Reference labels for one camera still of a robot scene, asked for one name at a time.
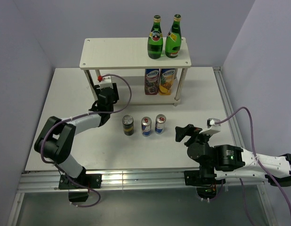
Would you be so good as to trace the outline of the black can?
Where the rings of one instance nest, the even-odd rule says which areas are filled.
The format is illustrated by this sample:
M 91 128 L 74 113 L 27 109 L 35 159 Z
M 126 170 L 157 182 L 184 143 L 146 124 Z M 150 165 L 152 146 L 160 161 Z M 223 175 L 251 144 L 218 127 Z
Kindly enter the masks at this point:
M 122 119 L 123 132 L 126 136 L 134 133 L 134 119 L 131 115 L 125 115 Z

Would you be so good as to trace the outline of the green glass bottle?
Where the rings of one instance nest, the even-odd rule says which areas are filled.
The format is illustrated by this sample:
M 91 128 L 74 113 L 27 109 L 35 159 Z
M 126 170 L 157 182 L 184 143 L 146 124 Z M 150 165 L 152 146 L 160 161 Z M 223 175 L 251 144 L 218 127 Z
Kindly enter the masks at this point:
M 169 58 L 178 56 L 181 48 L 181 15 L 175 14 L 172 27 L 167 35 L 165 44 L 165 55 Z
M 162 54 L 163 37 L 160 22 L 161 16 L 155 15 L 154 23 L 147 41 L 147 53 L 151 59 L 158 59 Z

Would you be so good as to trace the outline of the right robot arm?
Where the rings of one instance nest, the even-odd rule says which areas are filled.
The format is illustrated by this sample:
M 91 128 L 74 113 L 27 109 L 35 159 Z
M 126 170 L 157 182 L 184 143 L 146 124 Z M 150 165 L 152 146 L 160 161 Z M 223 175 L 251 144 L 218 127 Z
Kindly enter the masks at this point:
M 190 138 L 184 143 L 187 155 L 199 164 L 198 170 L 184 172 L 187 186 L 225 184 L 231 179 L 267 181 L 270 185 L 291 186 L 291 154 L 268 156 L 253 154 L 234 145 L 210 146 L 209 139 L 221 131 L 220 125 L 206 129 L 188 124 L 176 127 L 176 142 Z

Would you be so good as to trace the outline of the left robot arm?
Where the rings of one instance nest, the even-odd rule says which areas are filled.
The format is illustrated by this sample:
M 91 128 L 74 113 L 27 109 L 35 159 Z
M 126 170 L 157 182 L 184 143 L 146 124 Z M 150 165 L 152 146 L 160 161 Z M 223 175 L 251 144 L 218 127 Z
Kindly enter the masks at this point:
M 119 100 L 116 83 L 107 87 L 94 87 L 97 100 L 88 113 L 68 119 L 51 116 L 46 121 L 34 150 L 41 155 L 43 162 L 54 164 L 63 175 L 59 189 L 100 188 L 101 174 L 87 174 L 71 155 L 74 137 L 89 129 L 103 126 L 114 112 L 114 104 Z

